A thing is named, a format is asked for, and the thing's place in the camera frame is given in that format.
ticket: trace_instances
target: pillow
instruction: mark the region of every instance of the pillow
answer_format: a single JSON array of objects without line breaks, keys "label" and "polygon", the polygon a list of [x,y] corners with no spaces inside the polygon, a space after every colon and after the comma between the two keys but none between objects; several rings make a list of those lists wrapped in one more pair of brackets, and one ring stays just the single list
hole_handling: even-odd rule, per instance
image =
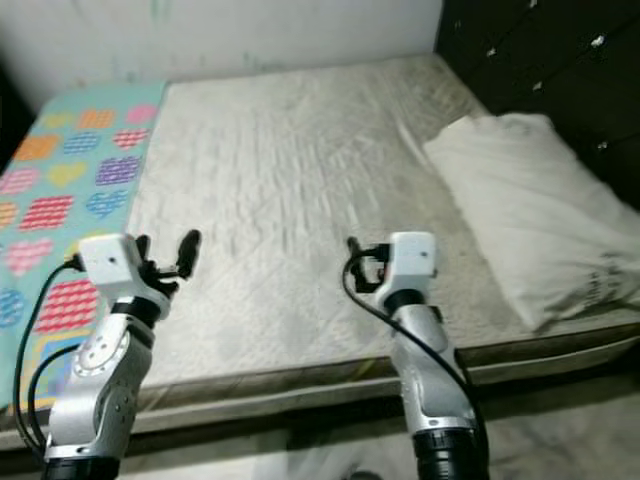
[{"label": "pillow", "polygon": [[640,216],[548,118],[465,117],[424,148],[527,327],[614,301],[640,307]]}]

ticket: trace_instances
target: bed frame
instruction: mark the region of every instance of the bed frame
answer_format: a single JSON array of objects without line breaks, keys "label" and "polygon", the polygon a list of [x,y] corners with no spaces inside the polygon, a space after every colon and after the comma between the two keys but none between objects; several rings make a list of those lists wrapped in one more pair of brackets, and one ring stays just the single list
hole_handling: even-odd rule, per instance
[{"label": "bed frame", "polygon": [[436,51],[492,113],[548,115],[640,211],[640,1],[445,0]]}]

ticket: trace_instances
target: mattress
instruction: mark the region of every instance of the mattress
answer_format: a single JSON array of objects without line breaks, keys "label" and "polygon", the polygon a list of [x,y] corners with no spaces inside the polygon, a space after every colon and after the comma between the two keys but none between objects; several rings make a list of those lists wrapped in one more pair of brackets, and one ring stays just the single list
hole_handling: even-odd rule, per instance
[{"label": "mattress", "polygon": [[[390,332],[340,289],[345,239],[438,239],[431,303],[478,383],[606,362],[638,342],[616,308],[528,331],[420,145],[482,106],[435,56],[171,85],[129,231],[199,264],[155,329],[136,431],[398,392]],[[15,445],[11,432],[0,445]]]}]

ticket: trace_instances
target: yellow heart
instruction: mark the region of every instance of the yellow heart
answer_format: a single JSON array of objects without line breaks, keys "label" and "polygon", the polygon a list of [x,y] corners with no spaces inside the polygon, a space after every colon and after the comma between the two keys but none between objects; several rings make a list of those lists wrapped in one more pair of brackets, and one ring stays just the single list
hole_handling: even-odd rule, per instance
[{"label": "yellow heart", "polygon": [[42,123],[47,128],[60,128],[71,123],[72,120],[73,115],[70,113],[50,113],[42,119]]},{"label": "yellow heart", "polygon": [[54,165],[47,172],[47,178],[56,187],[62,188],[77,180],[86,170],[87,164],[84,162]]},{"label": "yellow heart", "polygon": [[71,260],[71,257],[73,257],[76,253],[78,253],[78,246],[80,245],[80,240],[84,238],[97,237],[99,235],[104,235],[106,233],[107,232],[105,230],[93,230],[92,232],[87,233],[84,237],[77,239],[71,245],[69,245],[65,250],[64,260],[65,261]]}]

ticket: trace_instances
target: pink heart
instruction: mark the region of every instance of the pink heart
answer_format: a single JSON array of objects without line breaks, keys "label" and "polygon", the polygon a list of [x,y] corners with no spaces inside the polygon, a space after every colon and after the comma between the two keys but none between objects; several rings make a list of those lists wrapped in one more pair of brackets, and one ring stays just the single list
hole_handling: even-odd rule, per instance
[{"label": "pink heart", "polygon": [[145,123],[151,120],[156,114],[154,105],[138,105],[127,112],[127,122]]},{"label": "pink heart", "polygon": [[53,250],[53,242],[49,238],[41,238],[35,242],[23,240],[9,246],[5,263],[9,270],[21,277]]},{"label": "pink heart", "polygon": [[119,130],[113,135],[113,143],[123,150],[128,150],[144,142],[147,135],[149,135],[149,130],[146,128]]},{"label": "pink heart", "polygon": [[21,168],[13,172],[5,173],[0,177],[0,193],[13,195],[28,190],[40,173],[35,168]]}]

